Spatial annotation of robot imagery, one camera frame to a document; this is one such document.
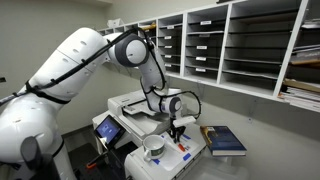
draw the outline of white cup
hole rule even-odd
[[[145,161],[159,159],[164,153],[164,139],[159,135],[150,135],[143,140]]]

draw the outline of black cable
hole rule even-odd
[[[165,76],[164,76],[164,74],[163,74],[163,71],[161,70],[161,67],[160,67],[160,65],[159,65],[159,62],[157,61],[156,55],[155,55],[155,53],[154,53],[154,51],[153,51],[154,48],[151,47],[152,42],[149,42],[149,41],[151,41],[151,40],[149,40],[148,35],[147,35],[147,33],[146,33],[145,31],[143,31],[142,29],[139,29],[139,31],[142,31],[142,32],[143,32],[143,35],[144,35],[145,40],[146,40],[147,45],[148,45],[148,50],[149,50],[149,52],[150,52],[153,60],[155,61],[156,65],[157,65],[157,67],[158,67],[158,69],[159,69],[159,71],[160,71],[160,76],[161,76],[161,80],[162,80],[162,86],[161,86],[161,88],[157,88],[156,86],[153,86],[153,87],[151,87],[151,91],[154,90],[154,89],[156,89],[156,90],[163,90],[163,89],[165,88],[165,85],[166,85],[166,79],[165,79]]]
[[[40,92],[43,89],[47,89],[47,88],[51,88],[57,84],[59,84],[60,82],[64,81],[65,79],[69,78],[70,76],[74,75],[75,73],[77,73],[78,71],[80,71],[82,68],[84,68],[85,66],[87,66],[89,63],[91,63],[92,61],[94,61],[96,58],[98,58],[99,56],[101,56],[103,53],[105,53],[107,50],[109,50],[113,45],[117,44],[118,42],[120,42],[122,39],[126,38],[128,35],[130,35],[133,32],[137,32],[139,30],[138,28],[135,29],[130,29],[124,33],[122,33],[121,35],[119,35],[117,38],[115,38],[113,41],[109,42],[107,45],[105,45],[104,47],[102,47],[101,49],[99,49],[96,53],[94,53],[93,55],[91,55],[89,58],[87,58],[87,60],[83,60],[81,64],[77,65],[76,67],[72,68],[71,70],[69,70],[68,72],[66,72],[65,74],[61,75],[60,77],[58,77],[57,79],[51,79],[51,82],[48,84],[45,84],[43,86],[37,86],[37,88],[32,87],[33,89],[36,89],[38,92]],[[20,92],[20,93],[14,93],[13,95],[7,96],[3,99],[0,100],[0,107],[2,105],[4,105],[5,103],[20,97],[20,96],[24,96],[26,94],[29,94],[29,91],[24,91],[24,92]]]
[[[160,95],[158,94],[156,91],[154,91],[154,93],[158,96],[158,97],[161,97],[161,98],[169,98],[169,97],[175,97],[177,95],[180,95],[180,94],[186,94],[186,93],[190,93],[192,94],[198,101],[198,105],[199,105],[199,111],[197,114],[187,114],[187,115],[190,115],[190,116],[195,116],[194,118],[195,119],[198,119],[201,115],[201,101],[199,99],[199,97],[196,95],[196,93],[192,92],[192,91],[182,91],[180,93],[175,93],[175,94],[170,94],[170,95]]]

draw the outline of white wall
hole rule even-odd
[[[116,0],[106,9],[106,17],[130,23],[211,2],[214,1]],[[108,94],[137,89],[138,72],[133,70],[131,77],[124,68],[119,72],[113,65],[106,67],[114,81],[121,82],[114,84],[115,91]],[[198,88],[195,83],[173,78],[170,82],[171,86],[203,94],[199,124],[228,125],[235,132],[248,152],[246,157],[233,158],[233,165],[246,167],[252,180],[320,178],[319,113],[214,87]],[[195,101],[185,100],[196,109]]]
[[[0,98],[21,89],[56,47],[80,27],[105,27],[104,8],[53,0],[0,1]],[[62,133],[91,124],[106,108],[107,76],[95,74],[58,116]]]
[[[106,8],[106,17],[130,23],[215,2],[217,0],[114,0]]]

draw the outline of touchscreen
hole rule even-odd
[[[110,141],[117,135],[120,131],[120,127],[114,122],[112,117],[108,116],[97,128],[98,133],[101,138],[106,138],[106,143],[109,144]]]

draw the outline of white robotic arm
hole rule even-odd
[[[153,91],[155,84],[163,81],[164,66],[159,55],[157,60],[152,59],[148,44],[141,38],[129,35],[107,52],[101,51],[119,36],[122,34],[102,37],[94,30],[82,28],[53,52],[20,92],[13,95],[19,97],[12,100],[0,116],[0,162],[23,163],[21,143],[26,137],[33,136],[43,153],[53,154],[61,179],[74,178],[63,139],[58,133],[56,117],[106,58],[122,66],[139,67],[141,85],[151,110],[175,113],[180,109],[178,97],[162,98]],[[84,63],[95,52],[100,52],[95,61]],[[84,68],[74,71],[79,65]]]

